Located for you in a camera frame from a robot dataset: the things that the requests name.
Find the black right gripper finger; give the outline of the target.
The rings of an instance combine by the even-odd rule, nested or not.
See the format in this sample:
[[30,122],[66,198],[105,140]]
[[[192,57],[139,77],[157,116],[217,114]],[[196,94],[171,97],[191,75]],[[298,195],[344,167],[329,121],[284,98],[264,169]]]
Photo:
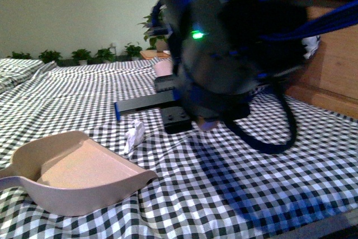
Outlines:
[[177,134],[192,130],[192,120],[180,106],[161,109],[164,130],[168,134]]
[[156,108],[165,110],[168,118],[169,114],[180,115],[182,113],[182,107],[179,106],[173,93],[155,93],[114,103],[117,121],[120,121],[121,116]]

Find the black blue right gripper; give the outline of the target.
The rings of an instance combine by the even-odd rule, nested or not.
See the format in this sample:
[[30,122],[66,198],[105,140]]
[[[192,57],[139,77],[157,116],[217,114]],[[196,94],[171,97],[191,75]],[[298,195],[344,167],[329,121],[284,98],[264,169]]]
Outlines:
[[302,37],[281,39],[307,21],[287,0],[160,0],[176,94],[202,126],[248,114],[249,97],[310,58]]

